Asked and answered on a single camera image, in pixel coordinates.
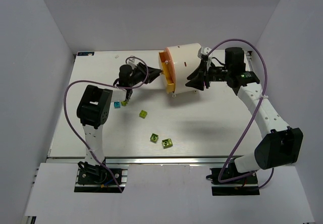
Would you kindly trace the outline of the yellow drawer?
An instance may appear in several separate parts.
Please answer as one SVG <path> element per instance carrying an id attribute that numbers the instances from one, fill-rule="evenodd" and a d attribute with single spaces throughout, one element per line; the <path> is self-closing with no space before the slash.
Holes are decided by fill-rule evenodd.
<path id="1" fill-rule="evenodd" d="M 175 68 L 168 50 L 158 53 L 158 64 L 164 76 L 164 84 L 167 93 L 174 93 L 176 89 Z"/>

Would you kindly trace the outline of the cream cylindrical drawer cabinet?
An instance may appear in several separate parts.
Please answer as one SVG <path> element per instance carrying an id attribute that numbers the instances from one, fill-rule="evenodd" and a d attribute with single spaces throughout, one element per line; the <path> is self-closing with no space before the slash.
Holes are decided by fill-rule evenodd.
<path id="1" fill-rule="evenodd" d="M 200 58 L 197 56 L 198 51 L 201 48 L 199 43 L 169 46 L 165 49 L 169 51 L 172 58 L 175 77 L 176 77 L 176 89 L 172 93 L 173 97 L 177 94 L 194 91 L 194 88 L 186 87 L 188 82 L 187 77 L 193 73 L 193 71 L 199 66 Z"/>

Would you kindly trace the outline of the lime square lego brick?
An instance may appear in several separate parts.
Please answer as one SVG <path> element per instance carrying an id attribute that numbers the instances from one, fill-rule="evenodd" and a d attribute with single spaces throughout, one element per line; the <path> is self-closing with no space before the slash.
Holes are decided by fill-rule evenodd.
<path id="1" fill-rule="evenodd" d="M 159 136 L 155 133 L 152 133 L 151 137 L 150 137 L 150 141 L 153 143 L 156 143 L 159 139 Z"/>
<path id="2" fill-rule="evenodd" d="M 167 149 L 173 146 L 172 140 L 170 138 L 162 140 L 163 149 Z"/>
<path id="3" fill-rule="evenodd" d="M 146 118 L 147 114 L 148 113 L 146 111 L 141 110 L 141 112 L 139 113 L 139 116 L 144 119 L 144 118 Z"/>

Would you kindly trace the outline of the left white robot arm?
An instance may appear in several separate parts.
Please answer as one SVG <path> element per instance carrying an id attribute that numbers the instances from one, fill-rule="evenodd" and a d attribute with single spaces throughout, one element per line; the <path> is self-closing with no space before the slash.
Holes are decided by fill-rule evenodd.
<path id="1" fill-rule="evenodd" d="M 77 117 L 85 134 L 86 156 L 85 163 L 93 166 L 105 164 L 103 153 L 102 131 L 106 123 L 112 101 L 124 99 L 129 101 L 132 87 L 138 83 L 148 84 L 155 80 L 162 70 L 147 67 L 138 63 L 135 67 L 129 64 L 120 66 L 119 77 L 115 81 L 121 90 L 101 89 L 94 85 L 87 85 L 77 107 Z"/>

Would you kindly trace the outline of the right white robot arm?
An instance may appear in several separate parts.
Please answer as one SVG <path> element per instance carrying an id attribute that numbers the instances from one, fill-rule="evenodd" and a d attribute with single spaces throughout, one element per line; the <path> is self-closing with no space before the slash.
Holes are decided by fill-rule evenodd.
<path id="1" fill-rule="evenodd" d="M 303 133 L 284 121 L 264 94 L 259 78 L 246 70 L 244 50 L 240 47 L 225 49 L 225 63 L 217 67 L 212 63 L 210 48 L 198 51 L 201 59 L 198 68 L 188 76 L 187 87 L 204 90 L 211 82 L 226 82 L 235 95 L 245 104 L 256 122 L 262 140 L 255 150 L 230 161 L 232 177 L 259 169 L 295 163 L 298 160 Z"/>

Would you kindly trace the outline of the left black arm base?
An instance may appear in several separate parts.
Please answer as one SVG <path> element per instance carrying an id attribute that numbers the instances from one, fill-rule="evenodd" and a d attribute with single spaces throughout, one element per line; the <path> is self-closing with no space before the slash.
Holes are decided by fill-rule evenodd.
<path id="1" fill-rule="evenodd" d="M 110 169 L 88 162 L 78 162 L 75 193 L 121 193 L 126 184 L 125 169 Z"/>

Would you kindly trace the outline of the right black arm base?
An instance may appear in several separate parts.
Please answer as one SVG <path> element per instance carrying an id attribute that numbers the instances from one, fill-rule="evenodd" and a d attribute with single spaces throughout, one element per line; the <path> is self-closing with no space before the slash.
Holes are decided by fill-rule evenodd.
<path id="1" fill-rule="evenodd" d="M 248 176 L 236 181 L 220 183 L 218 175 L 220 168 L 210 169 L 210 174 L 205 178 L 211 181 L 212 196 L 257 196 L 258 190 L 257 176 Z"/>

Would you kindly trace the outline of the small cyan lego brick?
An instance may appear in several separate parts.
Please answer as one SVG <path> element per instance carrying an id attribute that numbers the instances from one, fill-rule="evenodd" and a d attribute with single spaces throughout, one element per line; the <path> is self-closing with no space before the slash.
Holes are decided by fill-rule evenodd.
<path id="1" fill-rule="evenodd" d="M 114 102 L 114 107 L 115 108 L 120 108 L 121 107 L 121 103 L 120 102 Z"/>

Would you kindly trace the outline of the left blue corner label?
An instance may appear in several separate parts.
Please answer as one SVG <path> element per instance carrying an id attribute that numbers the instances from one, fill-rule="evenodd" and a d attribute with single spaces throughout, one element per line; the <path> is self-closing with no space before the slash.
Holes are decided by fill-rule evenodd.
<path id="1" fill-rule="evenodd" d="M 87 51 L 77 53 L 78 57 L 87 57 L 87 56 L 93 56 L 93 55 L 94 55 L 94 52 L 87 52 Z"/>

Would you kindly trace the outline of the aluminium table rail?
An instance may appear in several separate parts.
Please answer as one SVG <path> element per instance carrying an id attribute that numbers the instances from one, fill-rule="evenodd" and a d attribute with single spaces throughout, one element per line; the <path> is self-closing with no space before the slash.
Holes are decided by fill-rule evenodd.
<path id="1" fill-rule="evenodd" d="M 106 157 L 107 165 L 120 164 L 184 164 L 184 165 L 208 165 L 211 167 L 222 167 L 225 157 Z"/>

